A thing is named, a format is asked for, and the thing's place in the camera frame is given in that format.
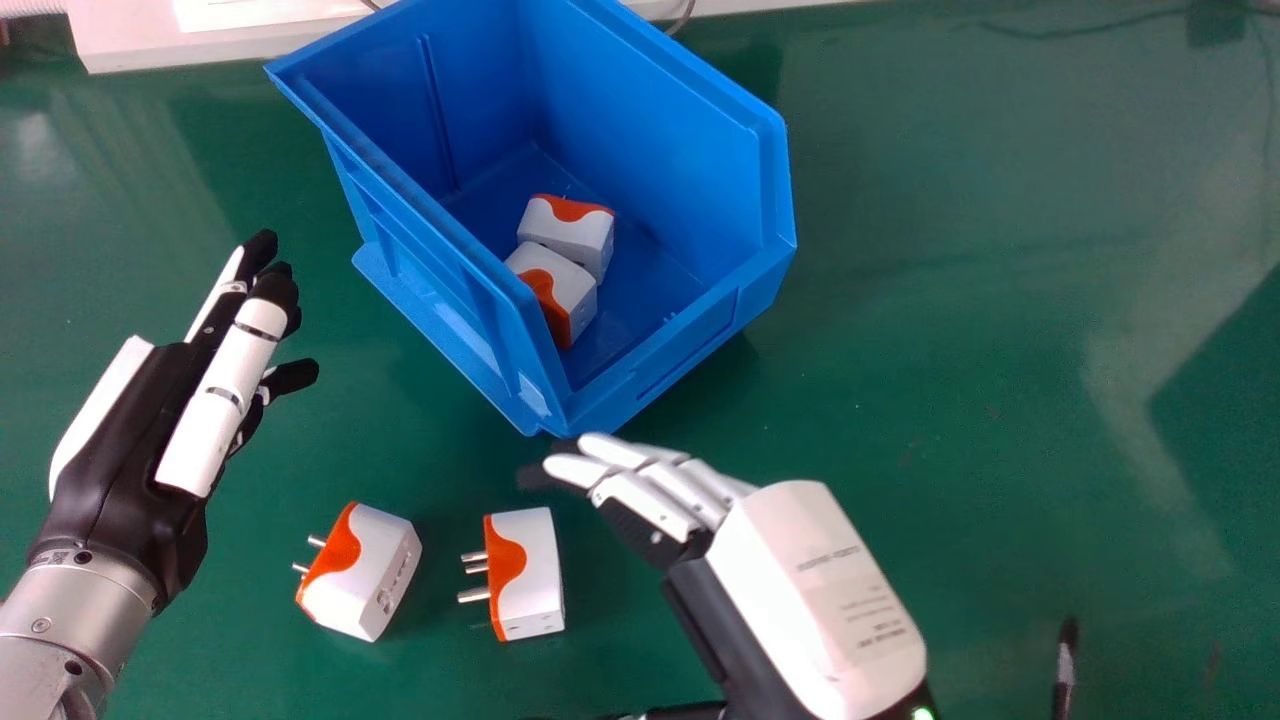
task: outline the plug adapter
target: plug adapter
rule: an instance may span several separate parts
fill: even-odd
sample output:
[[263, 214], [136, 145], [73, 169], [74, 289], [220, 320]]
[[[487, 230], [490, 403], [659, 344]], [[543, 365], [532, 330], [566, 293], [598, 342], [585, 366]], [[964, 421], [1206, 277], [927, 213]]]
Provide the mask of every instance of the plug adapter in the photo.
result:
[[460, 592], [458, 602], [488, 600], [499, 642], [564, 629], [564, 587], [550, 509], [485, 515], [484, 550], [465, 553], [462, 562], [468, 575], [488, 573], [489, 582]]
[[307, 537], [320, 548], [302, 573], [297, 603], [325, 628], [374, 642], [408, 589], [422, 542], [402, 518], [352, 502], [338, 516], [328, 538]]

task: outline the black pen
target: black pen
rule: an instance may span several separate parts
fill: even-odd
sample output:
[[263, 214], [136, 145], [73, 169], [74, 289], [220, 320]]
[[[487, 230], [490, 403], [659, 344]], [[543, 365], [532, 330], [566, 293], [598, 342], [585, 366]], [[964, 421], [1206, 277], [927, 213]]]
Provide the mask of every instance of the black pen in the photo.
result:
[[1075, 693], [1075, 648], [1080, 626], [1075, 618], [1062, 621], [1057, 634], [1057, 682], [1053, 683], [1053, 720], [1071, 717], [1071, 696]]

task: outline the gray cable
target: gray cable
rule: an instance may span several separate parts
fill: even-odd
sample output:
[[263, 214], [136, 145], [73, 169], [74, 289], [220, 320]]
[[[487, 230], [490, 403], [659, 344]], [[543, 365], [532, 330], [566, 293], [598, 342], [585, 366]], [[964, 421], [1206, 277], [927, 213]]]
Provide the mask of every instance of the gray cable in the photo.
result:
[[685, 26], [689, 24], [689, 18], [694, 17], [695, 5], [698, 5], [698, 0], [685, 0], [685, 13], [680, 15], [680, 19], [676, 20], [676, 24], [667, 28], [668, 37], [675, 37], [677, 32], [685, 29]]

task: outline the metal pin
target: metal pin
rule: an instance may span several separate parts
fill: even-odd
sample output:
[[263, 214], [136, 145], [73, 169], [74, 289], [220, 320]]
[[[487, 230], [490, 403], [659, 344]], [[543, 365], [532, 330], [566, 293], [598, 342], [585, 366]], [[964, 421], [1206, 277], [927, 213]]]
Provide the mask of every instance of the metal pin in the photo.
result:
[[489, 588], [471, 588], [458, 593], [458, 602], [480, 602], [489, 600]]

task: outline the metallic cylinder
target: metallic cylinder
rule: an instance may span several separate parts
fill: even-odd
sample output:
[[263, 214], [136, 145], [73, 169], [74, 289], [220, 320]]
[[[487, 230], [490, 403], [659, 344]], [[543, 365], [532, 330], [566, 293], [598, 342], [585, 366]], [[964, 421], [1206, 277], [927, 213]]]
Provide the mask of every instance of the metallic cylinder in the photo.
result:
[[69, 651], [110, 692], [151, 620], [155, 600], [146, 577], [109, 555], [74, 547], [49, 550], [0, 605], [0, 638], [27, 638]]

